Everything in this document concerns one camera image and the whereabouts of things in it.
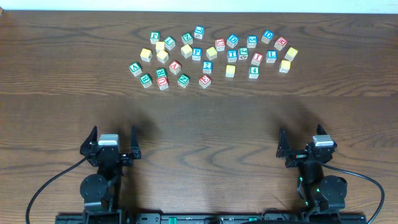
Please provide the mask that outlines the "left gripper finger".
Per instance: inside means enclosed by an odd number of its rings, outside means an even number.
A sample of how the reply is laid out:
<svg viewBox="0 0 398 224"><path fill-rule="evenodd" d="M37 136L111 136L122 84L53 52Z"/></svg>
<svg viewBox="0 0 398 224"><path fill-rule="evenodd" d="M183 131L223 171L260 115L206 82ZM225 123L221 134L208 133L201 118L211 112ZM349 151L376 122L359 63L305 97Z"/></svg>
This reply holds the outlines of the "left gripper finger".
<svg viewBox="0 0 398 224"><path fill-rule="evenodd" d="M83 144L81 145L81 149L90 149L91 143L93 141L97 141L97 137L98 137L98 129L97 129L97 126L94 126L93 129L91 130L91 133L83 141Z"/></svg>
<svg viewBox="0 0 398 224"><path fill-rule="evenodd" d="M136 127L135 126L132 126L132 128L131 128L130 149L131 149L132 152L139 152L139 145L138 145L138 142L137 142Z"/></svg>

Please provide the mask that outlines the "green R block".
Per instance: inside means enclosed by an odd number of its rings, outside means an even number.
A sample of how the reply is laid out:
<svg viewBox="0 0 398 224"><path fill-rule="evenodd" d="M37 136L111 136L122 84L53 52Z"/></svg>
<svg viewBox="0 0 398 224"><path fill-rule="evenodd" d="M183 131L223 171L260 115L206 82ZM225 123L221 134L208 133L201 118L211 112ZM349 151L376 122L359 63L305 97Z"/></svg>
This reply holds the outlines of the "green R block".
<svg viewBox="0 0 398 224"><path fill-rule="evenodd" d="M167 72L165 68L159 68L155 71L157 78L162 78L167 76Z"/></svg>

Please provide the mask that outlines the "yellow C block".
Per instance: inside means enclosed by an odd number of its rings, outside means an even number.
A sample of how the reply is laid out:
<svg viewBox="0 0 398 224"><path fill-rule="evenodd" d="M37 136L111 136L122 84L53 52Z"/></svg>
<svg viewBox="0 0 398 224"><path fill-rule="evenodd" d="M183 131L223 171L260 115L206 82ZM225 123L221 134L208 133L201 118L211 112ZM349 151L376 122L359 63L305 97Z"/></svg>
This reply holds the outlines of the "yellow C block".
<svg viewBox="0 0 398 224"><path fill-rule="evenodd" d="M163 41L156 42L155 43L155 50L156 50L157 53L162 51L162 50L165 50L165 42L163 42Z"/></svg>

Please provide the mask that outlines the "yellow O block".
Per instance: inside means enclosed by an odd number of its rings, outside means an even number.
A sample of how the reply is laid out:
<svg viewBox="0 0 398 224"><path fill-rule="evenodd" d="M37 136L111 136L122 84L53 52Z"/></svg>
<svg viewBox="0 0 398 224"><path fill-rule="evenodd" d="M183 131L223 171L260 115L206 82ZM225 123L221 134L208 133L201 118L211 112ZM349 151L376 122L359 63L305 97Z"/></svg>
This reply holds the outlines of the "yellow O block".
<svg viewBox="0 0 398 224"><path fill-rule="evenodd" d="M210 47L209 49L206 50L206 56L208 60L214 60L218 56L218 52L214 47Z"/></svg>

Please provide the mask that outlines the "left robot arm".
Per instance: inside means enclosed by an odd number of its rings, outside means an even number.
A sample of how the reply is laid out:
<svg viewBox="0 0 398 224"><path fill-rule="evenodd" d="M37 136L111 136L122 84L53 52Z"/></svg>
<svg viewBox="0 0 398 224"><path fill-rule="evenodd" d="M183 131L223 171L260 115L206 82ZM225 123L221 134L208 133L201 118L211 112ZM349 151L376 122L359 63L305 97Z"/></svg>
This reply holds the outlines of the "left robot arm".
<svg viewBox="0 0 398 224"><path fill-rule="evenodd" d="M133 166L134 159L141 158L136 128L131 128L130 151L121 153L117 134L98 135L94 127L80 147L80 154L98 170L86 177L80 185L84 199L82 213L84 224L125 224L134 219L119 207L119 193L123 167Z"/></svg>

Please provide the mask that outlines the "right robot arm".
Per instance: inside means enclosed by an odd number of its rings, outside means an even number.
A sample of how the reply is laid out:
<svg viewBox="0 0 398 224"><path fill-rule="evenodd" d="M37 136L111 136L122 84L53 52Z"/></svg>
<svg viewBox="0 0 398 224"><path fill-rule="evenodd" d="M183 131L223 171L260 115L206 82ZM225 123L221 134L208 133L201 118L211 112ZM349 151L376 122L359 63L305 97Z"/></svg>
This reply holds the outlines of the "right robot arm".
<svg viewBox="0 0 398 224"><path fill-rule="evenodd" d="M287 168L299 171L297 191L307 204L300 219L308 223L342 223L340 210L345 208L347 181L335 175L324 175L323 165L332 160L336 142L321 125L305 149L292 149L287 134L279 131L277 158L285 159Z"/></svg>

